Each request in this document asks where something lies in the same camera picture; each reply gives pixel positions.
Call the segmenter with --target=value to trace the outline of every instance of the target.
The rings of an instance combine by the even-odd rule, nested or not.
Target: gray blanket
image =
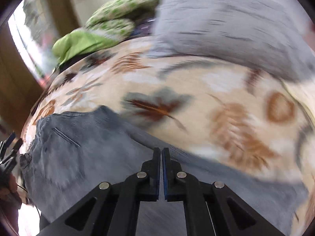
[[[271,0],[162,0],[149,57],[213,56],[285,80],[315,73],[315,56]]]

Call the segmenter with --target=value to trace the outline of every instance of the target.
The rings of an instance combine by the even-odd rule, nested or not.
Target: green patterned cloth
[[[59,64],[75,55],[94,52],[117,45],[130,36],[134,21],[154,11],[159,0],[111,0],[100,7],[86,22],[60,38],[53,46]]]

